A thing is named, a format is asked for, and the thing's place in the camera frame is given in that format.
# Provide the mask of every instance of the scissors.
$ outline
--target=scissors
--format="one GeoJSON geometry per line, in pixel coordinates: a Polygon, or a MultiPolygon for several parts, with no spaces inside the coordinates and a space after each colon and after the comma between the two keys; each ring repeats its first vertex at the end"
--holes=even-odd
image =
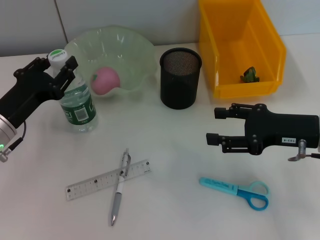
{"type": "Polygon", "coordinates": [[[239,196],[246,199],[249,206],[256,211],[265,210],[269,205],[269,200],[268,200],[268,196],[270,194],[269,188],[262,181],[254,181],[249,186],[244,186],[244,185],[235,185],[235,184],[231,184],[223,181],[217,181],[211,178],[201,177],[199,182],[202,186],[205,186],[207,188],[215,189],[227,194],[239,196]],[[253,188],[256,186],[264,187],[266,190],[266,193],[253,191],[253,188]],[[251,199],[259,199],[263,201],[265,204],[262,207],[257,207],[253,205],[253,203],[251,202],[251,199]]]}

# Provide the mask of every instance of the glass bowl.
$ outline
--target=glass bowl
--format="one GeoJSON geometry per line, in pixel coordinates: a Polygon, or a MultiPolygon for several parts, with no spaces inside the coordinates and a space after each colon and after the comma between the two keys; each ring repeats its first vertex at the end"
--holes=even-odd
{"type": "Polygon", "coordinates": [[[117,91],[137,89],[145,77],[157,70],[155,47],[139,33],[121,26],[107,26],[89,30],[64,48],[68,55],[75,56],[77,71],[96,97],[109,97],[117,91]],[[92,75],[102,67],[113,68],[119,78],[120,87],[104,95],[91,89],[92,75]]]}

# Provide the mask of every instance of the silver pen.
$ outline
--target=silver pen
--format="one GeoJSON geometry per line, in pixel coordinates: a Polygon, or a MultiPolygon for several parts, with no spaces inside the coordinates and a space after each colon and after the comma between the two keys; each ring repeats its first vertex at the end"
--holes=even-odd
{"type": "Polygon", "coordinates": [[[111,226],[113,226],[116,222],[116,219],[118,217],[120,203],[121,203],[121,197],[122,197],[122,191],[124,188],[124,180],[126,179],[126,176],[128,175],[129,166],[131,162],[131,157],[129,155],[129,148],[125,150],[122,157],[122,163],[121,168],[123,168],[119,174],[118,179],[118,185],[116,187],[114,200],[113,200],[113,206],[111,211],[111,226]]]}

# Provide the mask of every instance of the water bottle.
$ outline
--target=water bottle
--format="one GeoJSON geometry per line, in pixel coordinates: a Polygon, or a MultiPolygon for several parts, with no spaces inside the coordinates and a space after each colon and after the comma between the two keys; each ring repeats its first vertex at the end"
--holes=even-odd
{"type": "MultiPolygon", "coordinates": [[[[57,49],[49,53],[48,59],[53,69],[52,76],[55,78],[66,64],[69,56],[65,50],[57,49]]],[[[66,119],[72,124],[72,128],[76,132],[88,132],[98,125],[96,108],[82,76],[77,72],[77,69],[73,73],[75,78],[59,102],[66,119]]]]}

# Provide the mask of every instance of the ruler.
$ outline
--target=ruler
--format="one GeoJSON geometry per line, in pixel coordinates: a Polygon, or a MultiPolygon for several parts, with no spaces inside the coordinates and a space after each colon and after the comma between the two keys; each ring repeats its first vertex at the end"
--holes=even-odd
{"type": "MultiPolygon", "coordinates": [[[[106,189],[117,184],[119,174],[122,174],[122,171],[125,170],[126,167],[122,167],[67,186],[65,188],[66,200],[70,201],[85,195],[93,194],[99,190],[106,189]]],[[[123,181],[133,179],[149,172],[151,172],[151,169],[148,160],[132,163],[130,164],[128,174],[123,181]]]]}

